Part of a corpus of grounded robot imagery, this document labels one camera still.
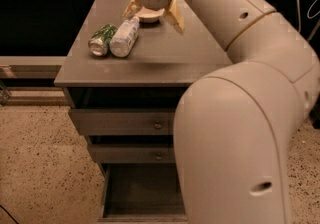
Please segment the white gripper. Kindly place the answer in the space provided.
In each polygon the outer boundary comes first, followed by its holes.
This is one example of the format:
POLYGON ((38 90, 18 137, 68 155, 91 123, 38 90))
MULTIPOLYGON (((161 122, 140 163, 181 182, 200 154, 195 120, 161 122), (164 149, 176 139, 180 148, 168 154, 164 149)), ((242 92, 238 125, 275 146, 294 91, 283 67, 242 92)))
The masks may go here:
POLYGON ((122 14, 123 19, 133 18, 141 9, 145 7, 151 10, 164 9, 163 17, 176 32, 182 34, 185 29, 184 17, 176 0, 130 0, 128 6, 122 14))

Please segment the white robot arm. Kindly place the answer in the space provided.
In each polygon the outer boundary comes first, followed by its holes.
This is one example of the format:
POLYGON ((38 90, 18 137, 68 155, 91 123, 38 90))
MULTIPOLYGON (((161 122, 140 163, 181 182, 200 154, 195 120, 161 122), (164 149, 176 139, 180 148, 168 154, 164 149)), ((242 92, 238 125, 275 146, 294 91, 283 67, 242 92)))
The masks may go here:
MULTIPOLYGON (((287 148, 319 95, 319 59, 264 0, 184 0, 231 65, 194 82, 174 116, 173 139, 188 224, 291 224, 287 148)), ((131 0, 165 9, 173 0, 131 0)))

